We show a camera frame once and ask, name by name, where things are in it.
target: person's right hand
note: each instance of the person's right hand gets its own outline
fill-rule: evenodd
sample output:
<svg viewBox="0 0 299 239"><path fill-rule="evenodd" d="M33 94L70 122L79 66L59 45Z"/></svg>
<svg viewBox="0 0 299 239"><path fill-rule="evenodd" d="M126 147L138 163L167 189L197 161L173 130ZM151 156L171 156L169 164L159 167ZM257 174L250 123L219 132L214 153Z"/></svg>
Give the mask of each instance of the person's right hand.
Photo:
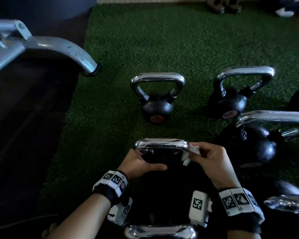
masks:
<svg viewBox="0 0 299 239"><path fill-rule="evenodd" d="M241 187L225 148L207 142L191 142L190 144L198 146L203 155L189 152L190 160L203 167L216 189Z"/></svg>

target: green artificial turf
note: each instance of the green artificial turf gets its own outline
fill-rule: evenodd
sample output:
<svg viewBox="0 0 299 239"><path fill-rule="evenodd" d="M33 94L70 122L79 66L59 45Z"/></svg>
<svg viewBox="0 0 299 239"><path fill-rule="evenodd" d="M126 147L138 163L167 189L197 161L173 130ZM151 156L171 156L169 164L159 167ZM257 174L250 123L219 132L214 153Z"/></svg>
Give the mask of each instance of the green artificial turf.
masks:
<svg viewBox="0 0 299 239"><path fill-rule="evenodd" d="M248 100L246 111L284 110L299 89L296 20L255 7L244 7L238 15L215 15L203 4L94 7L84 48L103 68L96 77L79 77L60 148L41 191L39 213L73 211L100 176L119 166L138 139L213 142L230 121L207 118L204 106L212 80L225 68L274 67L275 80ZM130 80L143 72L177 72L186 79L171 119L163 124L144 121L130 89ZM243 88L258 79L231 77L225 85ZM145 91L170 87L172 84L142 85ZM270 165L250 173L283 178L299 186L299 139L281 146Z"/></svg>

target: kettlebell handle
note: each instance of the kettlebell handle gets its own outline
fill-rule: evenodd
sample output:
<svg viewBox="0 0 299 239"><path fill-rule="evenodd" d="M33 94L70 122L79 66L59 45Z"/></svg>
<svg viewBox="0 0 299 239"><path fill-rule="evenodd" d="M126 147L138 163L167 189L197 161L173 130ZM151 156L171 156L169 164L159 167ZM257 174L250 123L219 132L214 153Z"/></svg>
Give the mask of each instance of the kettlebell handle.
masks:
<svg viewBox="0 0 299 239"><path fill-rule="evenodd" d="M230 76L262 76L261 80L249 87L248 96L257 92L270 82L275 75L275 70L268 66L251 66L251 67L232 67L223 70L214 80L214 93L220 93L225 97L226 91L223 86L223 81Z"/></svg>
<svg viewBox="0 0 299 239"><path fill-rule="evenodd" d="M133 146L138 153L142 153L145 149L155 148L189 151L189 142L172 138L144 138L138 140Z"/></svg>
<svg viewBox="0 0 299 239"><path fill-rule="evenodd" d="M239 115L234 120L235 127L258 122L299 124L299 112L251 111Z"/></svg>
<svg viewBox="0 0 299 239"><path fill-rule="evenodd" d="M141 73L131 80L132 91L139 99L147 101L149 96L140 88L139 84L142 82L175 82L176 86L169 92L169 95L174 99L185 85L185 78L178 73Z"/></svg>

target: gray metal leg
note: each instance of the gray metal leg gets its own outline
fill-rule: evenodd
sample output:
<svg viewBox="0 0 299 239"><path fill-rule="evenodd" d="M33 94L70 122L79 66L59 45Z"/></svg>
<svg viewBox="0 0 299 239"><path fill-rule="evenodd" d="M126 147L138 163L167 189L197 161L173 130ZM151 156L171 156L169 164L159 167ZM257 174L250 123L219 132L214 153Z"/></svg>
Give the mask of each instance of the gray metal leg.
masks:
<svg viewBox="0 0 299 239"><path fill-rule="evenodd" d="M25 51L20 42L5 40L0 47L0 70Z"/></svg>
<svg viewBox="0 0 299 239"><path fill-rule="evenodd" d="M97 73L100 68L100 65L84 49L68 40L57 37L33 36L28 40L20 39L19 41L27 49L48 49L70 57L83 68L87 76Z"/></svg>

